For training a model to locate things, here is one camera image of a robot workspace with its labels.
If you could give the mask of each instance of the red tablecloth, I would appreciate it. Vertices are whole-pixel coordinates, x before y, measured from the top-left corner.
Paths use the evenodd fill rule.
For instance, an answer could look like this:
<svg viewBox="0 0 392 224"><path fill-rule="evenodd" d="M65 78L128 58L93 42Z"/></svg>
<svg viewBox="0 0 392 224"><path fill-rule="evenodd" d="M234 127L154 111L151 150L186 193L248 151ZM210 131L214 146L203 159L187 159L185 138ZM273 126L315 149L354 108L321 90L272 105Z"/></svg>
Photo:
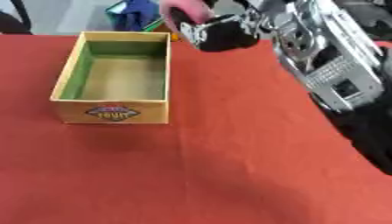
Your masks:
<svg viewBox="0 0 392 224"><path fill-rule="evenodd" d="M269 42L172 46L170 125L65 125L75 38L0 36L1 224L390 224L392 177L332 128Z"/></svg>

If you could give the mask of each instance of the floor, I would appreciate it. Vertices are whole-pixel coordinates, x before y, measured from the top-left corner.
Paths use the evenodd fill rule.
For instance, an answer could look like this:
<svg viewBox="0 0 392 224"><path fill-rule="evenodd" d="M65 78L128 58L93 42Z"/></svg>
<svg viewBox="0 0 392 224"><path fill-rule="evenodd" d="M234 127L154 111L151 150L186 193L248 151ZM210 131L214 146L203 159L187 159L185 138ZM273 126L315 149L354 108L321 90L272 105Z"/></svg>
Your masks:
<svg viewBox="0 0 392 224"><path fill-rule="evenodd" d="M13 13L10 0L0 1L0 10ZM112 29L105 9L120 0L24 0L35 34L73 35L82 31ZM241 7L231 1L220 1L217 13L236 13Z"/></svg>

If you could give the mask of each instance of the wooden box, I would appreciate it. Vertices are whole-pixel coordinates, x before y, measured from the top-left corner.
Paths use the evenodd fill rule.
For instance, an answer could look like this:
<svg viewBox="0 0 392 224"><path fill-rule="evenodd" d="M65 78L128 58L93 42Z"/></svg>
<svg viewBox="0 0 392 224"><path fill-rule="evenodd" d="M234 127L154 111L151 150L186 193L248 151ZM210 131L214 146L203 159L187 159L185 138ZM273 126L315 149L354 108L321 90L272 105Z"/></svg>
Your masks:
<svg viewBox="0 0 392 224"><path fill-rule="evenodd" d="M65 123L168 123L171 36L83 32L52 92Z"/></svg>

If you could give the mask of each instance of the box side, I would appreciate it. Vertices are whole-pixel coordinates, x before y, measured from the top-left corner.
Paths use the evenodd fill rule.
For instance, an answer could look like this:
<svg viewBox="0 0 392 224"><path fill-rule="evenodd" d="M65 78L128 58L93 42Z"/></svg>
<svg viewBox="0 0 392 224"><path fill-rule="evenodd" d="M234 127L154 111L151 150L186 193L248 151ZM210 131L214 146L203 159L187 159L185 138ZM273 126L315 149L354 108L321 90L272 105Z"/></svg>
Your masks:
<svg viewBox="0 0 392 224"><path fill-rule="evenodd" d="M168 123L164 101L56 101L64 123Z"/></svg>
<svg viewBox="0 0 392 224"><path fill-rule="evenodd" d="M166 40L166 68L165 68L165 92L164 92L164 99L167 102L167 106L169 106L169 99L170 99L170 86L171 86L171 63L172 63L172 42L170 36L167 37Z"/></svg>
<svg viewBox="0 0 392 224"><path fill-rule="evenodd" d="M82 49L86 44L86 38L84 37L83 34L81 34L76 41L76 44L59 76L59 79L57 80L57 83L52 91L50 100L51 101L57 101L60 99L62 96L68 81L73 75L74 69L76 64L78 63L79 57L82 53Z"/></svg>
<svg viewBox="0 0 392 224"><path fill-rule="evenodd" d="M169 33L136 31L85 31L86 41L165 42Z"/></svg>

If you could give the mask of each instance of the orange cloth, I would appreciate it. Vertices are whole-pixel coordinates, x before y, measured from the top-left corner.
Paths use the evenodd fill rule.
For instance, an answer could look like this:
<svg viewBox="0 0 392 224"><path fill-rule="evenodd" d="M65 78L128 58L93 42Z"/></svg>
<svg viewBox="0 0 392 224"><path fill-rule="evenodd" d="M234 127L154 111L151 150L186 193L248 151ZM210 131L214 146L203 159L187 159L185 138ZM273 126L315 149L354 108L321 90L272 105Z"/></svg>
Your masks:
<svg viewBox="0 0 392 224"><path fill-rule="evenodd" d="M389 224L392 177L342 138L270 43L173 43L170 125L65 125L74 38L0 36L2 224Z"/></svg>

